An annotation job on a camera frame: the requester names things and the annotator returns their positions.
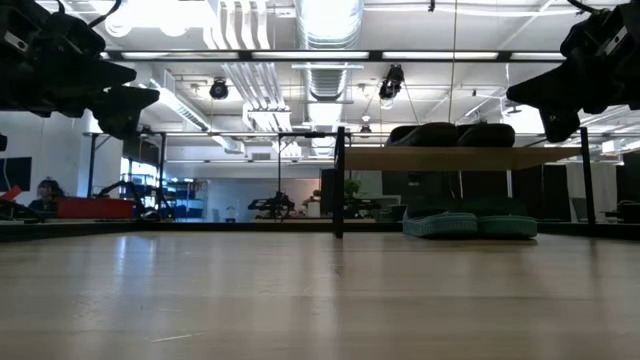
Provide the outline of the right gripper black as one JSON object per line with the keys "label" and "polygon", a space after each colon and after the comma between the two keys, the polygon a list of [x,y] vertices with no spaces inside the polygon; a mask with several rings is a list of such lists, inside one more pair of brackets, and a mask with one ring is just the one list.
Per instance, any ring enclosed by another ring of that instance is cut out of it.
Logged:
{"label": "right gripper black", "polygon": [[564,142],[580,128],[580,109],[640,109],[640,1],[612,9],[581,1],[571,5],[588,17],[574,24],[561,43],[565,62],[511,85],[506,93],[511,101],[539,108],[550,143]]}

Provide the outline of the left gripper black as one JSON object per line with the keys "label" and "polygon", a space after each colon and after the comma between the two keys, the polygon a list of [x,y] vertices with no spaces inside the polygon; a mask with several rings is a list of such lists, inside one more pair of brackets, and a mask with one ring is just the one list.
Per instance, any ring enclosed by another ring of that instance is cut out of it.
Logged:
{"label": "left gripper black", "polygon": [[67,14],[63,4],[51,13],[35,0],[0,0],[0,111],[79,117],[93,104],[103,133],[136,137],[141,112],[160,92],[119,86],[137,73],[103,61],[105,47],[93,27]]}

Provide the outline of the teal slide sandal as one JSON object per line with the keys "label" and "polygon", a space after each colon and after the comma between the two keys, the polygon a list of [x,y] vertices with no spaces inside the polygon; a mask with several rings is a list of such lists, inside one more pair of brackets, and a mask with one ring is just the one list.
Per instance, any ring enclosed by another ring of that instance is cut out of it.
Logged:
{"label": "teal slide sandal", "polygon": [[485,237],[531,239],[538,235],[537,220],[513,198],[482,201],[476,216],[478,231]]}
{"label": "teal slide sandal", "polygon": [[479,232],[478,218],[452,199],[423,198],[408,202],[402,229],[407,235],[426,239],[458,239]]}

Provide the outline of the red plastic bin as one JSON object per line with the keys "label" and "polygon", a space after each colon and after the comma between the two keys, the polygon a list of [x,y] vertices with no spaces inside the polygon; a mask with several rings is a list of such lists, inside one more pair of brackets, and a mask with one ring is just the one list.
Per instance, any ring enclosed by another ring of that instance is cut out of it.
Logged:
{"label": "red plastic bin", "polygon": [[112,198],[64,197],[58,200],[56,217],[62,219],[132,219],[134,203]]}

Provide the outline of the person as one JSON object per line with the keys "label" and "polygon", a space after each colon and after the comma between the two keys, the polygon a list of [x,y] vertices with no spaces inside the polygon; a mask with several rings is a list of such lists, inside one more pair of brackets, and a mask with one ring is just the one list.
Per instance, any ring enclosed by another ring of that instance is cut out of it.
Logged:
{"label": "person", "polygon": [[53,178],[45,178],[37,187],[37,197],[28,207],[39,212],[56,212],[58,202],[65,196],[59,183]]}

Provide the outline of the green potted plant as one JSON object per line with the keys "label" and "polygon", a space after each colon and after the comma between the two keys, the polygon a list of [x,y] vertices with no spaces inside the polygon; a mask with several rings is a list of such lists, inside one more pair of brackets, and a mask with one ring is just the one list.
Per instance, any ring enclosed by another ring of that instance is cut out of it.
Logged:
{"label": "green potted plant", "polygon": [[361,182],[352,178],[344,180],[344,200],[345,205],[350,207],[359,199]]}

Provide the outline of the small plant in white pot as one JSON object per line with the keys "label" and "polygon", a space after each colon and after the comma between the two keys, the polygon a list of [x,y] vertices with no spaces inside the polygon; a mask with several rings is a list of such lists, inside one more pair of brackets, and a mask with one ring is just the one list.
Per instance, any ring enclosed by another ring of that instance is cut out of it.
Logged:
{"label": "small plant in white pot", "polygon": [[312,192],[312,195],[303,201],[303,206],[306,209],[306,216],[309,218],[321,217],[321,191],[316,189]]}

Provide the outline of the black background frame stand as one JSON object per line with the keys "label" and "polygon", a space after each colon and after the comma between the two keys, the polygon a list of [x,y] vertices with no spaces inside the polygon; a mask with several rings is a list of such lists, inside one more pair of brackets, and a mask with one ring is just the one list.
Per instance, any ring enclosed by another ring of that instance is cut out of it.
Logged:
{"label": "black background frame stand", "polygon": [[165,136],[162,136],[162,146],[151,150],[152,155],[159,156],[154,164],[128,153],[135,146],[143,148],[142,138],[127,142],[100,133],[88,133],[87,136],[90,138],[87,198],[132,202],[135,217],[175,217],[163,185]]}

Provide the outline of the black wall monitor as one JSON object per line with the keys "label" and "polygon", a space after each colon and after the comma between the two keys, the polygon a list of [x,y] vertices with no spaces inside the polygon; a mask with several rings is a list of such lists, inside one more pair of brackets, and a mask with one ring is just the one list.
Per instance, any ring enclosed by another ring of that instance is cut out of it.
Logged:
{"label": "black wall monitor", "polygon": [[32,158],[0,158],[0,192],[18,186],[23,192],[31,190]]}

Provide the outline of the black table edge rail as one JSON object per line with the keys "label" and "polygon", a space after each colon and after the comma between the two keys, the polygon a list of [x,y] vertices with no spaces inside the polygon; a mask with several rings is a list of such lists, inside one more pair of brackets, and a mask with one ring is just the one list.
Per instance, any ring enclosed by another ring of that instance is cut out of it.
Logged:
{"label": "black table edge rail", "polygon": [[[639,224],[596,224],[542,222],[541,234],[640,242]],[[166,223],[145,221],[116,222],[0,222],[0,242],[49,238],[119,234],[128,232],[273,232],[333,233],[332,223]]]}

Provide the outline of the overhead frame bar with lights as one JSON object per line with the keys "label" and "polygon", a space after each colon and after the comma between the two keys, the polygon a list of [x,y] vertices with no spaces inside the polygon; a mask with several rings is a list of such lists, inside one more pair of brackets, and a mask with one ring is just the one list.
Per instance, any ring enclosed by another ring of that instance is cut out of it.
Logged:
{"label": "overhead frame bar with lights", "polygon": [[559,52],[404,50],[106,50],[112,62],[561,63]]}

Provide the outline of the silver ceiling air duct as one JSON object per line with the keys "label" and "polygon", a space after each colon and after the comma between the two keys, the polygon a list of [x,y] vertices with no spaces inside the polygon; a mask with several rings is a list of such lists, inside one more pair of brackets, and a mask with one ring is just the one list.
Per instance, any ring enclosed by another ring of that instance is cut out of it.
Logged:
{"label": "silver ceiling air duct", "polygon": [[[295,0],[298,41],[304,50],[350,50],[358,43],[364,0]],[[344,93],[346,68],[306,71],[312,99],[336,101]]]}

